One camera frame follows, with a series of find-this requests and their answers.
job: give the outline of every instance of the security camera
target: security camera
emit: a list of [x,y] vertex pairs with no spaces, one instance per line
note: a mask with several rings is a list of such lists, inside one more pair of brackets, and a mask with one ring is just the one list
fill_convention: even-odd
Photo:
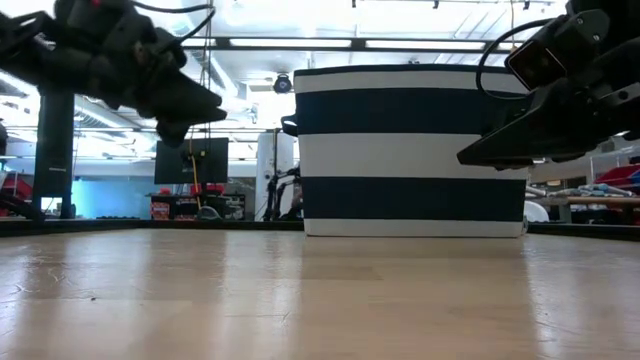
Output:
[[293,89],[293,84],[291,80],[289,80],[289,75],[287,74],[278,74],[278,78],[276,82],[273,84],[273,91],[276,94],[286,94]]

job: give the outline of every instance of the black cable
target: black cable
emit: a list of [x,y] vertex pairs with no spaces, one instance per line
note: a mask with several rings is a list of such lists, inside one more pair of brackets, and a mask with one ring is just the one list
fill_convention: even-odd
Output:
[[191,38],[192,36],[196,35],[198,33],[198,31],[202,30],[202,28],[204,28],[205,26],[207,26],[207,24],[211,21],[211,19],[213,19],[213,16],[216,14],[216,9],[212,8],[211,11],[209,12],[209,14],[207,14],[207,17],[204,18],[204,20],[202,20],[202,22],[200,24],[198,24],[198,26],[195,27],[195,29],[189,31],[189,33],[187,33],[185,36],[181,37],[180,40],[178,40],[180,43],[183,43],[185,40]]
[[155,12],[161,12],[161,13],[165,13],[165,14],[187,14],[187,13],[196,12],[196,11],[200,11],[200,10],[208,10],[208,9],[211,8],[209,5],[196,5],[196,6],[189,6],[189,7],[180,8],[180,9],[166,9],[166,8],[159,8],[159,7],[143,4],[143,3],[138,2],[138,1],[132,1],[132,3],[133,3],[133,5],[141,8],[141,9],[145,9],[145,10],[149,10],[149,11],[155,11]]
[[207,26],[207,24],[211,21],[211,19],[213,19],[213,16],[216,14],[216,9],[212,8],[211,11],[209,12],[209,14],[207,14],[207,17],[204,18],[204,20],[198,24],[198,26],[196,26],[193,30],[189,31],[186,35],[181,36],[177,41],[171,41],[167,44],[165,44],[162,48],[160,48],[160,50],[158,51],[158,53],[162,54],[164,52],[166,52],[167,50],[169,50],[169,48],[173,45],[177,44],[182,44],[185,40],[190,39],[192,36],[196,35],[200,30],[202,30],[202,28],[204,28],[205,26]]
[[494,99],[498,99],[498,100],[523,100],[526,99],[526,96],[517,96],[517,97],[504,97],[504,96],[499,96],[499,95],[495,95],[492,94],[490,92],[488,92],[484,86],[482,86],[482,73],[484,71],[484,64],[487,62],[487,59],[489,58],[489,55],[491,55],[491,53],[500,45],[502,44],[505,40],[507,40],[509,37],[514,36],[515,34],[521,33],[525,30],[529,30],[529,29],[533,29],[536,27],[541,27],[541,26],[545,26],[547,25],[549,22],[554,21],[555,18],[552,19],[543,19],[543,20],[536,20],[536,21],[532,21],[520,26],[517,26],[509,31],[507,31],[506,33],[504,33],[503,35],[501,35],[499,38],[497,38],[494,42],[491,43],[491,45],[489,45],[489,47],[484,51],[484,53],[482,54],[482,57],[480,58],[480,63],[478,64],[478,69],[476,70],[476,87],[478,88],[478,90],[480,90],[480,92],[482,92],[483,94],[492,97]]

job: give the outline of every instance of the table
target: table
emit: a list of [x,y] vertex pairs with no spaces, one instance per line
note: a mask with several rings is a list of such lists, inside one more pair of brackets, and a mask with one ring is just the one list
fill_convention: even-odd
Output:
[[595,196],[568,196],[545,197],[529,199],[542,206],[557,206],[560,211],[560,221],[571,223],[571,205],[607,205],[609,208],[623,209],[628,217],[633,217],[633,211],[640,208],[640,197],[595,197]]
[[140,229],[0,241],[10,359],[637,359],[640,247]]

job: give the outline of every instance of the black robotic arm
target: black robotic arm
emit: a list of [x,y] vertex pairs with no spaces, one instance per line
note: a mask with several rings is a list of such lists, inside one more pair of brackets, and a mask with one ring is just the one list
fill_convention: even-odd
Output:
[[525,99],[484,90],[481,61],[478,88],[508,115],[458,153],[460,163],[517,169],[581,157],[618,133],[640,138],[640,2],[572,0],[541,25],[505,62],[530,90]]
[[183,39],[154,27],[134,2],[57,0],[54,12],[0,13],[0,69],[41,89],[135,108],[158,120],[170,146],[180,145],[191,125],[226,118],[222,99],[180,72]]

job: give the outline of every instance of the striped basket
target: striped basket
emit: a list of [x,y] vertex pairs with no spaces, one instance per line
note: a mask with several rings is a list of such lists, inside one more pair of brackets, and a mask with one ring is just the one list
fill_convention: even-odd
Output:
[[[295,73],[305,230],[314,236],[518,237],[526,170],[462,166],[499,106],[475,67],[352,66]],[[491,70],[485,87],[523,93]]]

